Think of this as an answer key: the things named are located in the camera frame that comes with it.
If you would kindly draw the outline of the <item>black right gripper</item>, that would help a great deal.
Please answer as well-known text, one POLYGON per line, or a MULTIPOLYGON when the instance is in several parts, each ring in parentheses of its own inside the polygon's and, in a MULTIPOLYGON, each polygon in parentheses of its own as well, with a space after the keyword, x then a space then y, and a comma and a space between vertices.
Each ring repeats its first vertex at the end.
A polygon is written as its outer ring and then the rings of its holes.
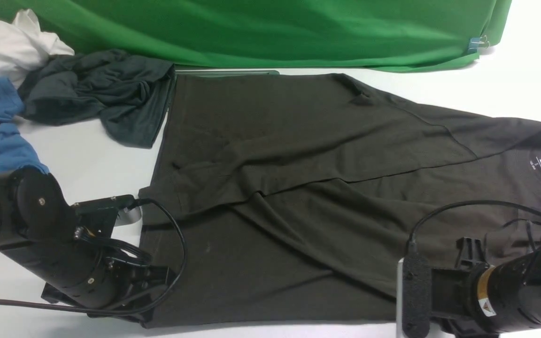
POLYGON ((482 242, 463 237, 456 247, 455 267, 432 268, 432 319, 456 338, 483 338, 477 296, 479 276, 487 270, 482 242))

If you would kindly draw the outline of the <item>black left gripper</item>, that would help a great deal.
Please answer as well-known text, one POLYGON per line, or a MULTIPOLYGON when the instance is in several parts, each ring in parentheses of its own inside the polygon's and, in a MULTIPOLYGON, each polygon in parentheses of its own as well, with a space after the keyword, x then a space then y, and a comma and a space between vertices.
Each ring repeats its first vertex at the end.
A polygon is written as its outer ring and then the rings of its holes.
POLYGON ((152 265, 152 256, 112 239, 114 211, 79 217, 80 236, 73 246, 47 264, 41 294, 52 305, 85 310, 89 317, 117 317, 146 324, 171 293, 179 273, 152 265))

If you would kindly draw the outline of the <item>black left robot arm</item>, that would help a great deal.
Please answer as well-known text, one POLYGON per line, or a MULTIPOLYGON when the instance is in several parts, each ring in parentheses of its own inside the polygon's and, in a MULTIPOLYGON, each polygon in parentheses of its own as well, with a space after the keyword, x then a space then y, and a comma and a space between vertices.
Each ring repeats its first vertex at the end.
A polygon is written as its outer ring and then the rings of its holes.
POLYGON ((0 253, 45 282, 43 303, 0 299, 0 306, 89 317, 117 317, 145 325, 171 294, 187 265, 187 246, 161 203, 118 195, 69 205, 58 181, 35 167, 0 175, 0 253), (116 225, 131 224, 141 207, 161 210, 178 234, 178 271, 156 267, 141 248, 112 238, 116 225))

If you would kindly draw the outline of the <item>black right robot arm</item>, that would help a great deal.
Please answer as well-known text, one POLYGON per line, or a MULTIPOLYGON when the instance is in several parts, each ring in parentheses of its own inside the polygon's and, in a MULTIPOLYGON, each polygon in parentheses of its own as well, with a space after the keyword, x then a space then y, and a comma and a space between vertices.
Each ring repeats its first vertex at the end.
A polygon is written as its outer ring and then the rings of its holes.
POLYGON ((457 338, 541 329, 541 246, 496 267, 432 270, 432 312, 457 338))

